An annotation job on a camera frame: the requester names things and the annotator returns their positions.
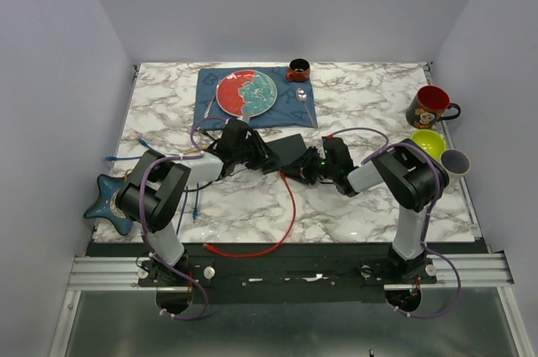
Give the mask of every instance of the black mug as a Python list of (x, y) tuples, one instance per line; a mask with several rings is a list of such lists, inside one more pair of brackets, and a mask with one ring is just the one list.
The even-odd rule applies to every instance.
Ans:
[[(441, 116), (446, 109), (454, 108), (457, 113), (450, 116)], [(457, 103), (451, 102), (450, 97), (439, 87), (424, 86), (414, 96), (411, 105), (407, 108), (405, 118), (407, 122), (417, 129), (431, 129), (435, 122), (455, 119), (462, 114)]]

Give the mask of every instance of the gray floor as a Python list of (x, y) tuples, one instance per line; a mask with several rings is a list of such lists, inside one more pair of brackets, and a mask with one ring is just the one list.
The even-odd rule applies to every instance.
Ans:
[[(424, 291), (420, 312), (454, 290)], [(495, 289), (466, 289), (458, 308), (428, 320), (356, 302), (215, 306), (183, 323), (160, 317), (149, 292), (83, 294), (67, 355), (76, 357), (510, 357), (513, 340)]]

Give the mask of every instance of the blue cloth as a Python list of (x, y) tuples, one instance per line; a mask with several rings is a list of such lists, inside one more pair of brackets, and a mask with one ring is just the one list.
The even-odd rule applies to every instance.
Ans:
[[(267, 112), (252, 118), (249, 125), (253, 129), (275, 128), (279, 126), (305, 126), (312, 128), (309, 115), (304, 108), (304, 104), (299, 102), (295, 93), (298, 88), (304, 89), (307, 94), (306, 106), (309, 107), (310, 114), (316, 119), (314, 106), (314, 94), (310, 80), (306, 82), (290, 82), (285, 75), (287, 67), (239, 67), (234, 69), (202, 69), (198, 73), (198, 83), (196, 85), (196, 102), (194, 105), (193, 125), (203, 119), (203, 114), (208, 108), (211, 98), (215, 94), (219, 80), (224, 79), (228, 74), (239, 70), (256, 70), (267, 74), (277, 85), (278, 97), (275, 104)], [(217, 101), (213, 102), (209, 116), (219, 118), (233, 118), (223, 111)], [(209, 120), (202, 128), (221, 129), (223, 125), (216, 120)]]

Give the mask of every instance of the marble tabletop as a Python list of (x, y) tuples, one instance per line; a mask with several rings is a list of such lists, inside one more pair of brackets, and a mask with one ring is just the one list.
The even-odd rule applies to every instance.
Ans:
[[(147, 63), (134, 87), (117, 156), (141, 155), (143, 138), (162, 153), (191, 148), (188, 133), (198, 71), (204, 67), (285, 66), (284, 63)], [(314, 63), (310, 76), (319, 121), (318, 129), (299, 127), (259, 129), (265, 140), (300, 133), (307, 145), (320, 147), (321, 136), (362, 126), (386, 132), (391, 142), (408, 138), (415, 129), (404, 112), (416, 91), (426, 85), (418, 64)], [(355, 164), (382, 144), (369, 132), (349, 132), (342, 138)], [(199, 135), (198, 141), (209, 144)], [(136, 161), (116, 161), (112, 176), (123, 176)], [(277, 242), (292, 217), (292, 203), (277, 173), (238, 171), (199, 193), (198, 217), (193, 220), (195, 196), (188, 196), (180, 229), (183, 242)], [(290, 181), (298, 207), (287, 242), (388, 242), (396, 234), (398, 204), (382, 184), (358, 196), (339, 194), (332, 185), (305, 186)], [(472, 213), (462, 186), (445, 190), (432, 213), (429, 241), (470, 242)], [(179, 211), (173, 219), (177, 225)], [(96, 242), (140, 242), (136, 224), (125, 237), (107, 220), (98, 221)]]

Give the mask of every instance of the mug handle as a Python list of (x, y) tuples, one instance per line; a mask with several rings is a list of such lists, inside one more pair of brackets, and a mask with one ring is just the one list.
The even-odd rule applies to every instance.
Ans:
[(289, 69), (286, 73), (286, 80), (293, 81), (293, 70)]
[(452, 108), (455, 108), (457, 109), (457, 113), (454, 114), (454, 115), (450, 115), (450, 116), (441, 116), (439, 118), (439, 120), (452, 120), (452, 119), (455, 119), (457, 118), (458, 116), (460, 116), (462, 114), (462, 109), (460, 108), (460, 106), (457, 104), (457, 103), (453, 103), (451, 102), (450, 105), (448, 106), (447, 109), (452, 109)]

